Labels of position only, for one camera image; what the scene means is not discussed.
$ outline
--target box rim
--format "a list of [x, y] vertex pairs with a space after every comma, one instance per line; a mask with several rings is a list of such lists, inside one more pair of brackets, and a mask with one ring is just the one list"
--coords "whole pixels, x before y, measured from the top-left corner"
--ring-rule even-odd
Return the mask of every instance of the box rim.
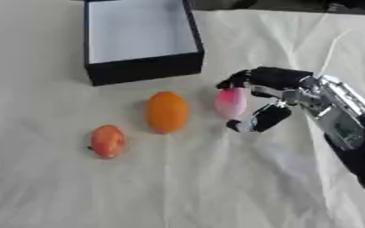
[[200, 38], [200, 33], [197, 27], [197, 24], [195, 22], [195, 18], [193, 16], [193, 13], [191, 11], [191, 5], [189, 0], [180, 0], [182, 1], [182, 5], [185, 11], [185, 15], [187, 16], [187, 20], [188, 23], [190, 24], [190, 30], [191, 30], [191, 35], [194, 38], [195, 41], [195, 46], [197, 47], [197, 51], [196, 52], [189, 52], [189, 53], [178, 53], [178, 54], [167, 54], [167, 55], [159, 55], [159, 56], [153, 56], [153, 57], [144, 57], [144, 58], [136, 58], [136, 59], [126, 59], [126, 60], [121, 60], [121, 61], [105, 61], [105, 62], [96, 62], [96, 63], [91, 63], [90, 62], [90, 36], [89, 36], [89, 18], [90, 18], [90, 13], [89, 13], [89, 4], [91, 2], [111, 2], [111, 1], [119, 1], [119, 0], [85, 0], [84, 3], [84, 53], [85, 53], [85, 57], [84, 57], [84, 61], [85, 61], [85, 66], [96, 66], [96, 65], [102, 65], [102, 64], [111, 64], [114, 62], [121, 62], [121, 61], [135, 61], [135, 60], [153, 60], [153, 59], [157, 59], [157, 58], [165, 58], [165, 57], [171, 57], [171, 56], [179, 56], [179, 55], [188, 55], [188, 54], [204, 54], [205, 53], [205, 48], [203, 46], [203, 43], [201, 41]]

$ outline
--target white cloth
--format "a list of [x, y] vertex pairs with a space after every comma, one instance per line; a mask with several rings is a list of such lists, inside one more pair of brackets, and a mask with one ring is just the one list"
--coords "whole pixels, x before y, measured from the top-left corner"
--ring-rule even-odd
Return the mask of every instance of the white cloth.
[[[91, 87], [83, 6], [0, 1], [0, 228], [365, 227], [365, 191], [300, 110], [264, 134], [236, 134], [214, 85], [260, 65], [326, 72], [365, 96], [365, 17], [196, 12], [201, 75]], [[190, 121], [153, 134], [144, 101], [180, 94]], [[247, 114], [266, 100], [249, 98]], [[87, 134], [119, 126], [126, 154], [97, 159]]]

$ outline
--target orange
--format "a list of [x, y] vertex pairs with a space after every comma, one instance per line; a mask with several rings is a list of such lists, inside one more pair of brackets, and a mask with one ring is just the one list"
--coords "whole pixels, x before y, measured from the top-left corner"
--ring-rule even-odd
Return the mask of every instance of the orange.
[[177, 94], [159, 92], [148, 100], [145, 116], [154, 131], [168, 134], [184, 126], [188, 117], [188, 106]]

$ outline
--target black box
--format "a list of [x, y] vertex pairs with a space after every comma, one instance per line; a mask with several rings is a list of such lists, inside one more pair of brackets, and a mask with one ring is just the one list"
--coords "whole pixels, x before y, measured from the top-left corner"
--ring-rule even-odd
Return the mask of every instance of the black box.
[[93, 85], [199, 73], [205, 51], [188, 1], [85, 1]]

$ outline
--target pink ball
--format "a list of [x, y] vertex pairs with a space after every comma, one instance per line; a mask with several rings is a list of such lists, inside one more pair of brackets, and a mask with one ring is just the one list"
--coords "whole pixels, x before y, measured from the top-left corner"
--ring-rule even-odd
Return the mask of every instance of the pink ball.
[[224, 118], [237, 118], [245, 112], [247, 97], [243, 88], [222, 90], [215, 97], [215, 109]]

